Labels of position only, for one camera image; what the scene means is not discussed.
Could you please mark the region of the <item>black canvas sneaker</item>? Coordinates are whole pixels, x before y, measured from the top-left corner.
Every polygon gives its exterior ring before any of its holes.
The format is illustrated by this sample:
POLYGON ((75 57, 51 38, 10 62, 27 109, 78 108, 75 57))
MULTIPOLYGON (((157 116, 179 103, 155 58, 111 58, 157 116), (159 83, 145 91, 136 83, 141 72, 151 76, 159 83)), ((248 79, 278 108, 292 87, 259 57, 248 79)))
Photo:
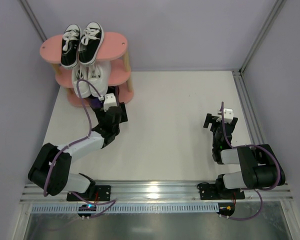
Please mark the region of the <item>black canvas sneaker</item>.
POLYGON ((78 59, 84 66, 92 65, 104 41, 104 31, 98 22, 90 22, 83 30, 78 48, 78 59))
POLYGON ((74 68, 77 63, 77 50, 81 38, 81 29, 77 24, 69 25, 62 35, 61 65, 65 69, 74 68))

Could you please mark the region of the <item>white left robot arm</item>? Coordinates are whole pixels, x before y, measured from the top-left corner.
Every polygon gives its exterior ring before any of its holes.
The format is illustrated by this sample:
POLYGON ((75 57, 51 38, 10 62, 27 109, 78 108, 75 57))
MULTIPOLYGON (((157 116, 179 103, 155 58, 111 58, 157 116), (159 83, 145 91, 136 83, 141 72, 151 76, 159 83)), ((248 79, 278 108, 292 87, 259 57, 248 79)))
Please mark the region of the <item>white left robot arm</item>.
POLYGON ((46 143, 41 147, 28 172, 28 180, 43 189, 46 195, 75 192, 87 200, 94 194, 96 181, 83 173, 70 173, 71 165, 111 144, 120 133, 120 124, 128 121, 123 102, 107 111, 95 109, 94 113, 98 125, 91 128, 88 136, 68 144, 46 143))

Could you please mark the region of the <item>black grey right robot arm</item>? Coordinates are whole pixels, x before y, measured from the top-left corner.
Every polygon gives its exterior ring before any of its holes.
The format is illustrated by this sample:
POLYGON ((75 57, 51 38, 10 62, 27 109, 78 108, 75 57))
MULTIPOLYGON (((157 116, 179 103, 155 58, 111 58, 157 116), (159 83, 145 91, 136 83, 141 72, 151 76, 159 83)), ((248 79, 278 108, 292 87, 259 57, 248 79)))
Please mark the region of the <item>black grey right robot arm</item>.
POLYGON ((238 165, 240 171, 218 175, 215 183, 201 183, 201 199, 244 199, 243 189, 268 190, 286 183, 285 172, 269 144, 231 147, 238 118, 208 113, 203 127, 212 132, 212 158, 219 165, 238 165))

